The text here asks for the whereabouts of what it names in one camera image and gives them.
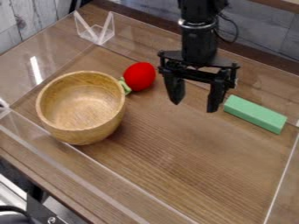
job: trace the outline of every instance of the wooden bowl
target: wooden bowl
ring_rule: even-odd
[[[84,145],[116,130],[125,93],[117,80],[93,71],[67,73],[41,90],[36,100],[44,128],[63,142]]]

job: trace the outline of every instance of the red strawberry toy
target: red strawberry toy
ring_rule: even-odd
[[[155,67],[147,62],[135,63],[124,72],[121,85],[128,95],[131,91],[142,91],[155,82]]]

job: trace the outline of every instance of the robotic arm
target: robotic arm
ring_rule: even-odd
[[[179,0],[182,18],[182,50],[160,51],[159,72],[172,103],[184,97],[184,80],[210,83],[210,113],[216,112],[230,88],[236,87],[239,65],[218,55],[219,14],[228,0]],[[207,73],[203,67],[219,68]]]

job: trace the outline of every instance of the green block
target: green block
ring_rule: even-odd
[[[256,126],[276,133],[282,132],[287,117],[254,102],[231,95],[224,103],[224,111],[254,123]]]

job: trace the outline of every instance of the red ball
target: red ball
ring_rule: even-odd
[[[155,82],[155,67],[147,62],[135,63],[124,73],[125,84],[133,91],[142,91]]]

